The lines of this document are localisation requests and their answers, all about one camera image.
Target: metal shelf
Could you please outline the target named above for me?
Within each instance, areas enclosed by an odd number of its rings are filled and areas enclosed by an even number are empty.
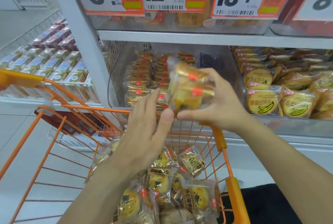
[[[98,30],[100,38],[108,41],[167,42],[178,44],[243,45],[305,49],[333,49],[333,38],[286,37],[270,29],[264,35],[228,35],[211,33],[172,33],[144,31]]]

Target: green banana illustration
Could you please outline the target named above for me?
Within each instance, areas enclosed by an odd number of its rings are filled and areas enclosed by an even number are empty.
[[[308,110],[308,107],[303,108],[303,109],[295,109],[294,108],[293,110],[294,111],[290,115],[296,116],[296,115],[304,114],[306,112],[306,110]]]
[[[273,106],[274,106],[274,102],[273,101],[268,106],[259,106],[258,113],[267,113],[269,110],[272,109]]]

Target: forearm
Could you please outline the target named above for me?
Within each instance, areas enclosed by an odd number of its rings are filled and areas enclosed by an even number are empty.
[[[90,178],[58,224],[109,224],[125,189],[132,179],[131,166],[111,156]]]
[[[302,223],[333,223],[332,174],[253,117],[237,134],[264,165]]]

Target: wire basket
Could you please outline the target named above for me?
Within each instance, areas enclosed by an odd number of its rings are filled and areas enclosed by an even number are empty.
[[[39,221],[44,220],[46,223],[56,223],[70,203],[83,190],[84,181],[92,169],[92,159],[101,149],[99,147],[110,142],[114,134],[124,132],[124,117],[122,115],[128,115],[130,111],[89,107],[58,83],[40,76],[0,70],[0,79],[2,89],[7,88],[10,84],[16,84],[26,88],[44,90],[52,95],[51,100],[58,100],[62,107],[71,111],[70,116],[62,116],[60,112],[56,112],[51,107],[39,106],[36,119],[0,170],[0,188],[9,187],[11,181],[15,179],[24,180],[25,178],[20,177],[20,171],[17,170],[22,165],[17,156],[29,151],[30,142],[36,140],[30,136],[36,125],[42,123],[41,119],[45,119],[45,116],[55,117],[59,126],[54,129],[53,138],[47,142],[44,152],[37,153],[41,159],[38,163],[34,163],[37,170],[32,177],[28,178],[29,181],[25,185],[27,189],[17,201],[18,206],[8,221],[9,223],[39,223]],[[54,85],[80,105],[70,105],[54,91],[39,86],[40,82]],[[171,144],[175,150],[185,147],[189,142],[193,143],[200,150],[202,159],[206,163],[204,171],[198,178],[215,180],[220,189],[223,188],[224,183],[227,185],[228,194],[223,194],[220,197],[220,211],[224,223],[226,211],[233,212],[234,223],[249,223],[238,181],[233,176],[230,167],[222,131],[207,123],[199,125],[200,129],[197,130],[194,129],[196,128],[194,122],[175,122],[168,134],[167,143]],[[59,140],[61,135],[71,135],[73,140],[88,148],[90,152],[82,152],[64,144]],[[89,139],[94,144],[89,145],[83,139]],[[230,198],[233,210],[223,208],[222,197],[225,196]]]

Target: yellow-green rectangle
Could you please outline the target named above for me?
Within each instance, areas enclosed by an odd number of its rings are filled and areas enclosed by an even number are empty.
[[[141,2],[124,2],[124,8],[141,8]]]
[[[186,3],[186,7],[204,7],[205,2],[203,1],[189,1]]]
[[[271,13],[278,12],[279,9],[280,9],[280,7],[262,7],[262,8],[259,9],[258,13],[271,14]]]

